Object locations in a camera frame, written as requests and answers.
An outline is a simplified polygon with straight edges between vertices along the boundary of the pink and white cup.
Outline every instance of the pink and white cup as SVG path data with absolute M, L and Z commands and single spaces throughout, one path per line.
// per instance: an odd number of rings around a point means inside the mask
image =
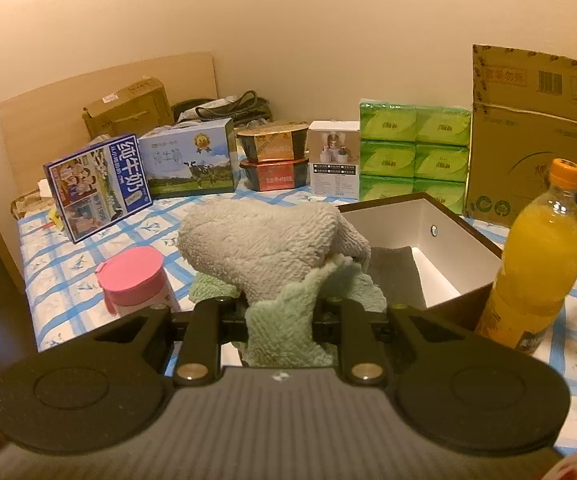
M 180 306 L 164 270 L 164 256 L 152 247 L 132 247 L 109 258 L 95 269 L 104 290 L 106 308 L 127 316 L 155 303 L 173 311 Z

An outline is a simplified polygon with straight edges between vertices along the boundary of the green circular logo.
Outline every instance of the green circular logo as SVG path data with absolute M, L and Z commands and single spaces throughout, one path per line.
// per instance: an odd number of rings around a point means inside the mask
M 495 213 L 497 213 L 499 216 L 510 215 L 510 204 L 505 200 L 500 200 L 495 204 Z
M 492 209 L 492 201 L 486 195 L 480 196 L 475 205 L 482 213 L 488 213 Z

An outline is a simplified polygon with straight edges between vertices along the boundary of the orange juice bottle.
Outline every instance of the orange juice bottle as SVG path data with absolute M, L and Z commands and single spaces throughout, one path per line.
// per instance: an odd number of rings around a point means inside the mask
M 577 164 L 553 160 L 548 191 L 519 214 L 475 332 L 532 354 L 577 280 Z

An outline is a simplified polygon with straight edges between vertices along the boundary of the tablecloth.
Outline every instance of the tablecloth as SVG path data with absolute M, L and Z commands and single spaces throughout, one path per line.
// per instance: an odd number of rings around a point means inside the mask
M 188 289 L 195 271 L 179 255 L 176 231 L 188 207 L 214 200 L 261 200 L 280 206 L 326 200 L 334 204 L 353 200 L 314 197 L 308 188 L 258 193 L 234 193 L 157 200 L 152 207 L 73 245 L 55 228 L 44 228 L 47 212 L 19 221 L 28 304 L 40 351 L 112 321 L 95 278 L 97 264 L 130 246 L 151 245 L 162 252 L 171 285 L 182 309 L 191 309 Z M 468 220 L 493 242 L 503 246 L 508 229 Z M 557 446 L 564 453 L 577 450 L 577 283 L 535 356 L 567 380 L 572 393 L 571 411 Z

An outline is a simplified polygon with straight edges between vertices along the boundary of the gray ribbed surface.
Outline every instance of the gray ribbed surface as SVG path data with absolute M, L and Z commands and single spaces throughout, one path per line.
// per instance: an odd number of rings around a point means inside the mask
M 146 431 L 83 456 L 8 445 L 0 480 L 367 479 L 533 480 L 550 449 L 485 459 L 443 449 L 410 430 L 386 396 L 348 386 L 332 369 L 227 368 L 213 386 L 177 391 Z

